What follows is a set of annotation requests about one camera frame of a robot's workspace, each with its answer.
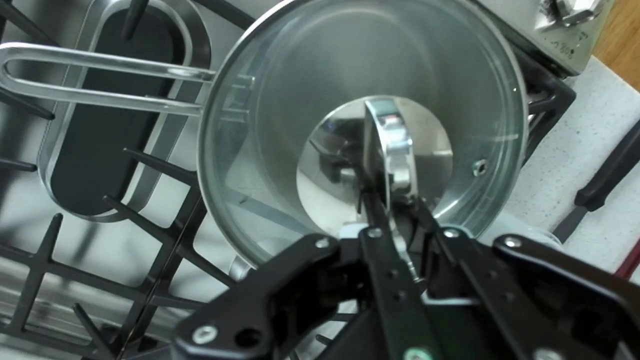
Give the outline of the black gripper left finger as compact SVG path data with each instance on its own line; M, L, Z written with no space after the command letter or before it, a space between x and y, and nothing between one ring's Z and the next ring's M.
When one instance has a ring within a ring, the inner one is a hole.
M172 334L176 360L284 360L346 300L369 300L373 245L306 234L223 295L200 307Z

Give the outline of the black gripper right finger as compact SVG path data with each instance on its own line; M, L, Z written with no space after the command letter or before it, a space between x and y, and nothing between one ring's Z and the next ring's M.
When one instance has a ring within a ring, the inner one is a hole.
M640 360L640 289L518 234L429 237L425 297L448 360Z

